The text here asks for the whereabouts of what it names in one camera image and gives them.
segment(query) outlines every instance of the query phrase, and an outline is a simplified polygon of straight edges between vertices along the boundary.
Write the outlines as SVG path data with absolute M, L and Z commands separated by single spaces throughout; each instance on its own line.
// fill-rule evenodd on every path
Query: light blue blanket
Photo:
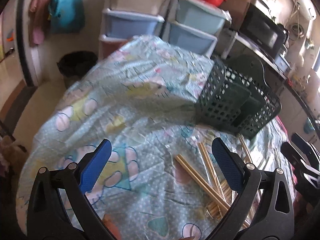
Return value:
M 79 162 L 107 138 L 111 158 L 86 195 L 101 218 L 107 214 L 118 240 L 206 238 L 217 224 L 206 211 L 210 200 L 173 157 L 183 154 L 206 174 L 196 143 L 205 141 L 211 151 L 218 136 L 243 155 L 236 137 L 194 125 L 194 104 L 211 68 L 210 59 L 153 36 L 136 37 L 92 68 L 65 93 L 34 138 L 17 194 L 23 232 L 38 169 Z M 273 158 L 270 170 L 284 169 L 294 197 L 291 169 L 278 150 L 284 140 L 273 120 L 252 140 L 252 154 L 267 162 Z M 72 223 L 80 228 L 65 192 L 61 195 Z

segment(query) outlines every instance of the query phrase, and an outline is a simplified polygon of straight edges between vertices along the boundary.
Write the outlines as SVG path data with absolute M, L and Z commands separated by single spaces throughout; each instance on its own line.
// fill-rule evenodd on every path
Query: bundle of chopsticks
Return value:
M 250 151 L 245 144 L 244 138 L 242 135 L 239 136 L 239 140 L 241 142 L 242 148 L 246 154 L 246 158 L 244 160 L 245 163 L 252 163 L 252 159 L 250 156 Z M 208 171 L 210 180 L 209 183 L 200 175 L 198 171 L 196 171 L 181 155 L 177 155 L 175 159 L 178 163 L 183 167 L 183 169 L 194 179 L 194 181 L 207 193 L 207 195 L 212 200 L 211 203 L 207 205 L 207 210 L 212 217 L 220 220 L 230 208 L 230 205 L 233 203 L 236 192 L 231 190 L 226 180 L 220 183 L 217 173 L 214 169 L 213 163 L 211 161 L 210 155 L 207 152 L 205 145 L 203 142 L 198 143 L 198 148 L 201 153 L 201 156 L 204 160 L 204 164 Z M 252 220 L 255 211 L 253 207 L 251 207 L 248 218 Z M 246 228 L 250 226 L 247 220 L 244 221 L 243 226 Z

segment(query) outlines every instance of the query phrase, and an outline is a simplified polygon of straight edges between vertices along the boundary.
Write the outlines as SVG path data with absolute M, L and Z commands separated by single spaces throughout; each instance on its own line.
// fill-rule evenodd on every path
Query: microwave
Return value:
M 286 34 L 271 20 L 268 8 L 262 3 L 259 0 L 227 0 L 220 8 L 229 11 L 232 17 L 231 29 L 249 38 L 274 61 Z

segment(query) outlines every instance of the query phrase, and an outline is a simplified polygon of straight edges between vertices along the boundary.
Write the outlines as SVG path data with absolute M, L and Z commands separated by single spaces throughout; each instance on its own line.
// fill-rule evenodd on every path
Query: blue shopping bag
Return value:
M 84 27 L 82 0 L 51 0 L 51 33 L 78 33 Z

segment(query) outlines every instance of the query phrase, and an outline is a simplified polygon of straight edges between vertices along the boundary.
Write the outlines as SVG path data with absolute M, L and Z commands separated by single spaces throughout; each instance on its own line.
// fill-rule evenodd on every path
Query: brown stuffed animal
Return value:
M 24 163 L 26 162 L 29 154 L 24 152 L 13 142 L 9 136 L 4 136 L 0 142 L 0 153 L 4 159 L 10 163 L 16 175 L 20 174 Z

